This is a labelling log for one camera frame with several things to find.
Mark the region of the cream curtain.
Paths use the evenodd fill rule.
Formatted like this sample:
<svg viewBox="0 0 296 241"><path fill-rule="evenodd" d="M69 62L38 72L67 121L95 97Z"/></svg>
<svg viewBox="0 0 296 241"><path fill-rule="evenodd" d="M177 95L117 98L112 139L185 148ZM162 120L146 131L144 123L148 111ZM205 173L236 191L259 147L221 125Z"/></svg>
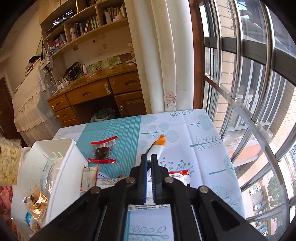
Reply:
<svg viewBox="0 0 296 241"><path fill-rule="evenodd" d="M125 1L147 113L192 109L194 44L188 1Z"/></svg>

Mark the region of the plastic bag under desk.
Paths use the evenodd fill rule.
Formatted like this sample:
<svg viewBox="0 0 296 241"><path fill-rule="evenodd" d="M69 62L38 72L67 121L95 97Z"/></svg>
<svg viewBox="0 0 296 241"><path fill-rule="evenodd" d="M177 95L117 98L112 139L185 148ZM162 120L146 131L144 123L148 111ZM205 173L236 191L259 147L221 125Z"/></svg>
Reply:
<svg viewBox="0 0 296 241"><path fill-rule="evenodd" d="M98 121L112 120L114 118L115 118L115 110L112 108L106 108L95 113L91 118L90 122L94 123Z"/></svg>

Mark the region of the dark patterned pouch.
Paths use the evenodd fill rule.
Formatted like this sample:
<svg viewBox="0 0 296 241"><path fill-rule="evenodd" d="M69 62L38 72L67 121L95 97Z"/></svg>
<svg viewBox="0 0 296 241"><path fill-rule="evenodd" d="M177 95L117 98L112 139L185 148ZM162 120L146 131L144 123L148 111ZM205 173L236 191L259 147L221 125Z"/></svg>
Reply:
<svg viewBox="0 0 296 241"><path fill-rule="evenodd" d="M65 78L69 82L72 82L77 78L79 78L82 72L83 72L83 69L82 69L81 63L76 61L66 70L63 78Z"/></svg>

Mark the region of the clear packaged bread cake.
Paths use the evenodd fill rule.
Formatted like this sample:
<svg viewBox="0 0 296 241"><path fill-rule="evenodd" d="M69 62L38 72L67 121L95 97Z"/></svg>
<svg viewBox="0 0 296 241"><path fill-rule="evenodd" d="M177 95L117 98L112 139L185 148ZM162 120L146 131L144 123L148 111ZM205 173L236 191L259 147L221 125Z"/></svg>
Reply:
<svg viewBox="0 0 296 241"><path fill-rule="evenodd" d="M30 213L31 218L39 227L45 223L49 200L53 193L53 187L62 164L62 157L48 158L41 169L39 184L33 186L29 194L23 199L23 203Z"/></svg>

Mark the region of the wooden desk with drawers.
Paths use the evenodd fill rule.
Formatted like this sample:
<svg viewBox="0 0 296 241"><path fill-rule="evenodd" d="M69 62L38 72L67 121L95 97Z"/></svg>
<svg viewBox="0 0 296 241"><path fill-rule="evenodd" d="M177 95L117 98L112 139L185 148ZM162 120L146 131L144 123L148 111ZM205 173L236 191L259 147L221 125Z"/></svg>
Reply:
<svg viewBox="0 0 296 241"><path fill-rule="evenodd" d="M123 63L80 77L50 97L48 104L62 126L89 123L103 109L116 118L146 114L135 63Z"/></svg>

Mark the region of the red and white barcode packet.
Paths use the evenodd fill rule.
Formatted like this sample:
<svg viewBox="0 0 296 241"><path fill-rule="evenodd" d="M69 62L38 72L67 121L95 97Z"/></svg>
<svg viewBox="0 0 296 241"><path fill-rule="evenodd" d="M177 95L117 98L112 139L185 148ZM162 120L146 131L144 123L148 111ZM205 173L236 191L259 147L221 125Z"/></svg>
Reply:
<svg viewBox="0 0 296 241"><path fill-rule="evenodd" d="M190 175L188 170L169 172L169 176L181 181L185 186L190 185ZM152 170L147 171L147 184L152 183Z"/></svg>

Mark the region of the small clear snack packet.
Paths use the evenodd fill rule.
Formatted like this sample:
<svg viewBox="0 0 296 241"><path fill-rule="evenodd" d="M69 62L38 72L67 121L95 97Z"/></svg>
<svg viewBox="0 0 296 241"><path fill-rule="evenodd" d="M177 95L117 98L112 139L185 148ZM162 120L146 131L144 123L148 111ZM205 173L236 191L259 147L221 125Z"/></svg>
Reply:
<svg viewBox="0 0 296 241"><path fill-rule="evenodd" d="M96 185L99 165L86 167L82 171L80 192L87 192Z"/></svg>

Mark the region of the white lace covered furniture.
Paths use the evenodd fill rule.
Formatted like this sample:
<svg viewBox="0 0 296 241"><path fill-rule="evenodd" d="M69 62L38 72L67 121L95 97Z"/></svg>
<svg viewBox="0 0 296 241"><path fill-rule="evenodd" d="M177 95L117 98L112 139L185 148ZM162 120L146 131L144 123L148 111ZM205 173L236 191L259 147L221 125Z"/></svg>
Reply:
<svg viewBox="0 0 296 241"><path fill-rule="evenodd" d="M29 147L36 141L52 139L62 127L47 101L56 90L50 75L37 65L13 96L16 130Z"/></svg>

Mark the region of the orange and white snack packet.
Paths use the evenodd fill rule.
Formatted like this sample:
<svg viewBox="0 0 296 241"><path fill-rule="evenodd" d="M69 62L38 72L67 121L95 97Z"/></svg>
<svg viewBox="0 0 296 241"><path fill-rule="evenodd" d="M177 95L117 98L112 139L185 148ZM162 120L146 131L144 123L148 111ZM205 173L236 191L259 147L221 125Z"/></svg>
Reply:
<svg viewBox="0 0 296 241"><path fill-rule="evenodd" d="M151 161L152 155L157 155L157 158L159 159L164 147L166 145L166 137L164 135L160 135L160 137L151 145L151 147L148 149L146 155L147 160Z"/></svg>

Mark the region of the wooden bookshelf hutch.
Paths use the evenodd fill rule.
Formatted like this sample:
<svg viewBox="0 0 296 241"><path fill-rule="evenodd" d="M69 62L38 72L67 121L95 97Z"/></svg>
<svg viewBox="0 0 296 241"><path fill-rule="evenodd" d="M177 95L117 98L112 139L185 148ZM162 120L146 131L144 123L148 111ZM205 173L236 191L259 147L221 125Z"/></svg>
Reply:
<svg viewBox="0 0 296 241"><path fill-rule="evenodd" d="M66 69L130 59L132 37L124 1L40 1L43 53Z"/></svg>

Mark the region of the white plastic storage basket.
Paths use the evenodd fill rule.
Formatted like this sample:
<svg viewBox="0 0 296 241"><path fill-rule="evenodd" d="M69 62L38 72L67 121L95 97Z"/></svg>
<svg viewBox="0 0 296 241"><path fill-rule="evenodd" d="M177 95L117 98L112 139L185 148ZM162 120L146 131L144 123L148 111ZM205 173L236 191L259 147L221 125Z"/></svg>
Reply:
<svg viewBox="0 0 296 241"><path fill-rule="evenodd" d="M80 197L86 158L72 138L37 141L30 148L13 188L11 216L24 240L33 221L44 227Z"/></svg>

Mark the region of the metal window guard bars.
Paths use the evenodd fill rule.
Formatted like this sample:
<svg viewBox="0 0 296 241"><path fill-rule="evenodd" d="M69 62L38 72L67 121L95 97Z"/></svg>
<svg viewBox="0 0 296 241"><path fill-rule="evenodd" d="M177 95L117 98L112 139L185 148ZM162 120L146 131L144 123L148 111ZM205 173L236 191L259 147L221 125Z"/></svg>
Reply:
<svg viewBox="0 0 296 241"><path fill-rule="evenodd" d="M268 240L295 216L295 42L262 1L199 1L205 39L204 109L239 186L213 191Z"/></svg>

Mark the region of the red edged dark candy packet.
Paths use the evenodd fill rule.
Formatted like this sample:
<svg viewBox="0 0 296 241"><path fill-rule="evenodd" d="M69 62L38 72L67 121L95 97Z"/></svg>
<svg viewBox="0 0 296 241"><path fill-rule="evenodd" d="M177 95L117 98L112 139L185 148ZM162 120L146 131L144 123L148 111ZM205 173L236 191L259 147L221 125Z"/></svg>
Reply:
<svg viewBox="0 0 296 241"><path fill-rule="evenodd" d="M111 156L111 153L116 144L116 139L117 136L113 136L102 141L91 142L91 146L93 147L93 156L87 158L87 161L93 164L115 163L116 159Z"/></svg>

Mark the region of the leaf print tablecloth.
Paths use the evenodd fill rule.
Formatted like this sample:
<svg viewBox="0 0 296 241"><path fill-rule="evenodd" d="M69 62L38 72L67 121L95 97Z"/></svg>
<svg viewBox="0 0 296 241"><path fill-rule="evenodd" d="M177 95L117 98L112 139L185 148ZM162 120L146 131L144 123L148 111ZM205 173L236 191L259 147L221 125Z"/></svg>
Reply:
<svg viewBox="0 0 296 241"><path fill-rule="evenodd" d="M55 138L73 138L86 158L94 142L114 139L113 164L99 166L97 186L107 188L156 155L169 174L193 188L205 185L241 216L244 206L237 176L210 117L202 109L181 110L99 121L61 128Z"/></svg>

